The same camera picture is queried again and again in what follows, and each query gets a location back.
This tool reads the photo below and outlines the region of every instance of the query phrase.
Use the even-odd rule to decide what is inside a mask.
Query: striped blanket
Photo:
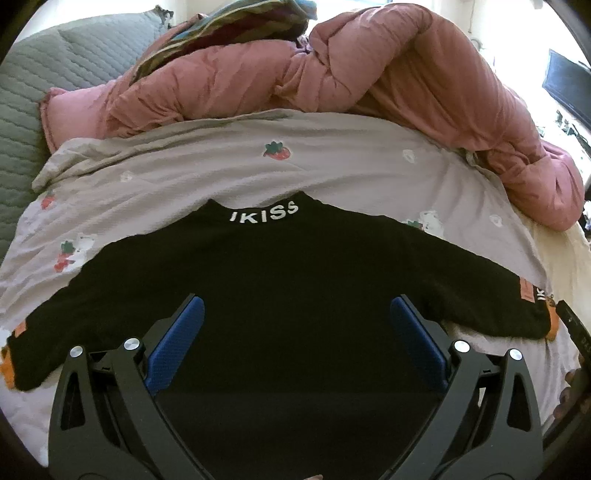
[[[193,25],[152,53],[138,67],[131,84],[171,60],[201,48],[253,40],[296,41],[316,20],[311,0],[236,0]]]

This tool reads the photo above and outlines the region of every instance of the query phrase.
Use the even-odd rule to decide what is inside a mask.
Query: bedsheet
[[[565,294],[568,288],[556,290],[551,284],[532,236],[496,175],[417,131],[375,118],[279,110],[181,122],[127,139],[74,139],[50,158],[33,188],[40,195],[21,216],[0,268],[5,337],[104,245],[174,222],[208,198],[240,208],[267,205],[298,190],[347,210],[408,222],[496,261],[548,293]],[[572,250],[572,261],[590,263],[567,242],[576,244],[575,234],[532,231],[542,245],[555,240]],[[72,262],[56,269],[64,242],[74,247]],[[545,261],[555,273],[554,257],[546,255]],[[565,264],[564,277],[575,284],[567,269]],[[587,307],[579,306],[574,293],[575,311],[590,318],[582,315]],[[454,338],[487,353],[522,350],[541,420],[551,420],[564,375],[576,367],[576,350],[564,326],[552,342],[487,338],[455,325],[448,328]],[[59,369],[28,393],[0,384],[0,407],[45,464],[58,377]]]

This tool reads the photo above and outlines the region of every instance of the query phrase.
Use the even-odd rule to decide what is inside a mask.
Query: sweatshirt sleeve
[[[527,279],[395,220],[385,225],[385,232],[396,268],[405,272],[401,289],[425,318],[448,320],[491,336],[556,335],[554,307]]]
[[[37,307],[8,338],[0,371],[9,388],[39,387],[75,345],[91,352],[117,347],[120,338],[108,335],[108,319],[89,307],[98,292],[85,294],[72,283]]]

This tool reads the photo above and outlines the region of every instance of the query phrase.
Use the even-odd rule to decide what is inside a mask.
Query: bed
[[[73,139],[48,161],[37,108],[45,91],[116,78],[166,28],[160,9],[71,22],[14,45],[0,66],[0,343],[104,245],[167,225],[210,197],[240,208],[299,190],[418,226],[503,265],[591,319],[591,253],[579,225],[557,233],[535,223],[511,206],[498,178],[470,154],[392,122],[273,110],[181,122],[127,139]],[[285,145],[289,161],[263,155],[272,141]],[[79,247],[79,256],[55,275],[64,241]],[[521,350],[541,421],[551,423],[564,375],[578,366],[564,326],[552,342],[446,326],[486,353]],[[26,393],[0,384],[4,416],[43,466],[58,377],[54,371]]]

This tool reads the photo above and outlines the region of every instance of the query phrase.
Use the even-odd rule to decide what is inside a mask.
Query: orange cuff
[[[558,313],[556,313],[556,307],[553,306],[549,300],[546,300],[546,306],[550,312],[550,331],[546,334],[546,338],[552,342],[555,340],[556,334],[558,333],[560,317],[558,316]]]
[[[15,388],[14,384],[14,366],[10,358],[10,349],[5,346],[2,348],[2,363],[0,364],[0,375],[4,377],[8,388]]]

